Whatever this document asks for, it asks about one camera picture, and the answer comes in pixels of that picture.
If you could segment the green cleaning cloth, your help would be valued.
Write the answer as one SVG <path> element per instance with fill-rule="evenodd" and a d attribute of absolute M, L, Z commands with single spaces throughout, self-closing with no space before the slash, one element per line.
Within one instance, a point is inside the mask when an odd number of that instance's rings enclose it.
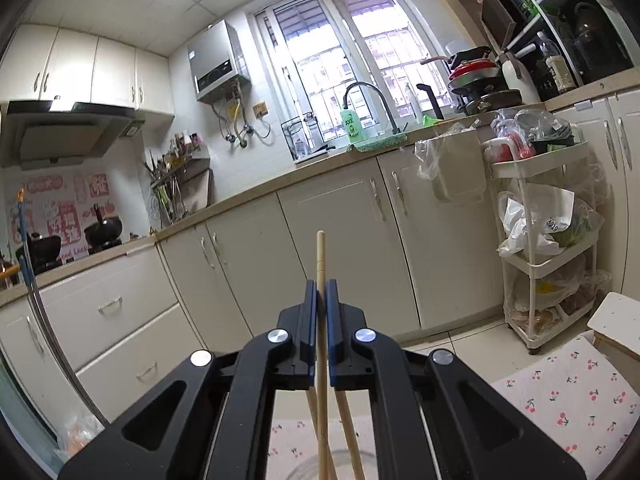
<path fill-rule="evenodd" d="M 352 148 L 359 153 L 371 153 L 376 151 L 389 150 L 390 148 L 400 148 L 408 141 L 405 133 L 381 134 L 358 141 L 352 144 Z"/>

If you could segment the white plastic bag on cabinet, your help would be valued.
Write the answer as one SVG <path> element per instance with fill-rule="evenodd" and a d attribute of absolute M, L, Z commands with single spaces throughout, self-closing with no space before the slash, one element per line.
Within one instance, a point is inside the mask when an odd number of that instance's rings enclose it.
<path fill-rule="evenodd" d="M 418 176 L 431 183 L 442 203 L 459 206 L 484 200 L 485 163 L 476 128 L 457 122 L 445 133 L 414 144 Z"/>

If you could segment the green dish soap bottle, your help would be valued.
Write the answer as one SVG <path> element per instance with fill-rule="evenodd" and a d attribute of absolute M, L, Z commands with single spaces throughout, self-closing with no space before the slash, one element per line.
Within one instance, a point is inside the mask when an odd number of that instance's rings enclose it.
<path fill-rule="evenodd" d="M 369 117 L 369 107 L 363 98 L 353 100 L 347 93 L 344 94 L 341 120 L 350 144 L 364 140 L 363 121 Z"/>

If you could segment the black wok on stove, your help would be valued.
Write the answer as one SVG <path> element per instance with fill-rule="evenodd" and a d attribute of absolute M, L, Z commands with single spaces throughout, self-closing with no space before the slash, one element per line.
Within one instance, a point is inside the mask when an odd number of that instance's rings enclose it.
<path fill-rule="evenodd" d="M 105 217 L 99 204 L 94 204 L 92 210 L 96 214 L 96 222 L 84 229 L 88 253 L 93 255 L 122 244 L 122 220 L 119 216 Z"/>

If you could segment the black kitchen faucet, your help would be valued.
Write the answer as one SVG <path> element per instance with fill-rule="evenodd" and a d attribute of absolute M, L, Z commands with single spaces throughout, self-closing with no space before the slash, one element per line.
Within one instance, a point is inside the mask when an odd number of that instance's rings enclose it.
<path fill-rule="evenodd" d="M 373 105 L 373 103 L 371 101 L 371 98 L 369 96 L 369 93 L 373 92 L 374 94 L 376 94 L 378 96 L 378 99 L 381 101 L 381 105 L 383 107 L 383 110 L 384 110 L 384 113 L 386 115 L 386 118 L 388 119 L 388 123 L 392 127 L 392 133 L 393 134 L 401 133 L 401 130 L 398 127 L 398 123 L 396 122 L 396 118 L 394 116 L 394 113 L 390 109 L 390 104 L 388 104 L 388 102 L 386 100 L 386 97 L 384 96 L 383 92 L 375 84 L 371 84 L 370 82 L 360 81 L 360 80 L 356 80 L 356 81 L 352 82 L 351 84 L 349 84 L 346 87 L 345 92 L 343 94 L 343 107 L 344 108 L 348 107 L 349 93 L 352 92 L 352 90 L 355 90 L 355 89 L 360 89 L 362 93 L 367 95 L 364 98 L 364 100 L 367 102 L 367 106 L 369 108 L 374 107 L 374 105 Z"/>

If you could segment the cherry print tablecloth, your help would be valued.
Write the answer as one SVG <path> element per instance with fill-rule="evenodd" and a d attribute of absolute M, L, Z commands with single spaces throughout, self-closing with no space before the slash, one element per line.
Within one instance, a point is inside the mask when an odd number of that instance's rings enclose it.
<path fill-rule="evenodd" d="M 605 471 L 639 420 L 638 393 L 586 335 L 491 387 L 577 460 L 588 479 Z M 276 395 L 267 477 L 318 477 L 305 393 Z"/>

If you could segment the white wooden stool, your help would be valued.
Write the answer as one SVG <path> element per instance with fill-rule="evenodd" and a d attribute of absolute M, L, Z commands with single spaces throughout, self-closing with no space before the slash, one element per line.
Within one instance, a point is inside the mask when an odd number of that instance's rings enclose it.
<path fill-rule="evenodd" d="M 609 292 L 589 319 L 594 345 L 628 379 L 639 377 L 639 301 Z"/>

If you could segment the wall utensil rack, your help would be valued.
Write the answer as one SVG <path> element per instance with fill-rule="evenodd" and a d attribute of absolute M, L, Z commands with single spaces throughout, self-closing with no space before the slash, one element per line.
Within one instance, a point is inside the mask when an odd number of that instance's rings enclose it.
<path fill-rule="evenodd" d="M 161 228 L 195 214 L 214 201 L 209 150 L 198 133 L 175 134 L 169 150 L 142 158 L 150 178 L 149 212 Z"/>

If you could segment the white thermos jug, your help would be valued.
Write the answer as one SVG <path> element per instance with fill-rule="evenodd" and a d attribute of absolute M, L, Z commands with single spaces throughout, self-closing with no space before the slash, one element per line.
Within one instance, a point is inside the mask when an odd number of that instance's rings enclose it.
<path fill-rule="evenodd" d="M 522 103 L 526 105 L 540 103 L 540 96 L 525 65 L 511 52 L 502 52 L 499 58 L 506 84 L 511 90 L 518 90 L 521 93 Z"/>

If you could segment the black microwave oven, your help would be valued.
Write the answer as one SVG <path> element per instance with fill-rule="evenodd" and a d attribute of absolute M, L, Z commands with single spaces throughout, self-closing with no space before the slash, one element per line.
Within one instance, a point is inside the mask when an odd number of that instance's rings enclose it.
<path fill-rule="evenodd" d="M 480 24 L 499 51 L 515 51 L 533 38 L 540 18 L 530 0 L 482 0 Z"/>

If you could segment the white rolling storage cart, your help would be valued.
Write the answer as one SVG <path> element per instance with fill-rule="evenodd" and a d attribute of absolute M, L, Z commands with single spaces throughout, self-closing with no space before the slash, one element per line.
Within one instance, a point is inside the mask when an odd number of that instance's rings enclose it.
<path fill-rule="evenodd" d="M 530 354 L 593 308 L 608 182 L 580 129 L 540 108 L 498 110 L 483 144 L 506 324 Z"/>

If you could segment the grey wall water heater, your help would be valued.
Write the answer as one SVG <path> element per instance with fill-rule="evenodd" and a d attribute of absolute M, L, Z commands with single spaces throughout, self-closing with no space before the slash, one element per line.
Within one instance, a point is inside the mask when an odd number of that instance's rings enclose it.
<path fill-rule="evenodd" d="M 250 84 L 238 33 L 227 21 L 209 26 L 186 50 L 198 102 L 215 104 Z"/>

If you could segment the black range hood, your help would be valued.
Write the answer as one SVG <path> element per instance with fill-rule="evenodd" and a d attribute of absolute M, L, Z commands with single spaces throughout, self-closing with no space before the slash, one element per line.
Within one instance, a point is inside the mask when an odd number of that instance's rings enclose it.
<path fill-rule="evenodd" d="M 64 101 L 10 101 L 1 107 L 1 166 L 23 170 L 101 158 L 138 124 L 130 107 Z"/>

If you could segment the red lidded pan stack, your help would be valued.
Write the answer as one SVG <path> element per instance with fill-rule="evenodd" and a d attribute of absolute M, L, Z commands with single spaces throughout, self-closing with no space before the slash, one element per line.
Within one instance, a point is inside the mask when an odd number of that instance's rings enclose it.
<path fill-rule="evenodd" d="M 521 92 L 510 89 L 501 66 L 491 61 L 486 46 L 462 50 L 450 56 L 424 58 L 421 65 L 442 62 L 448 70 L 447 88 L 456 110 L 466 116 L 523 104 Z"/>

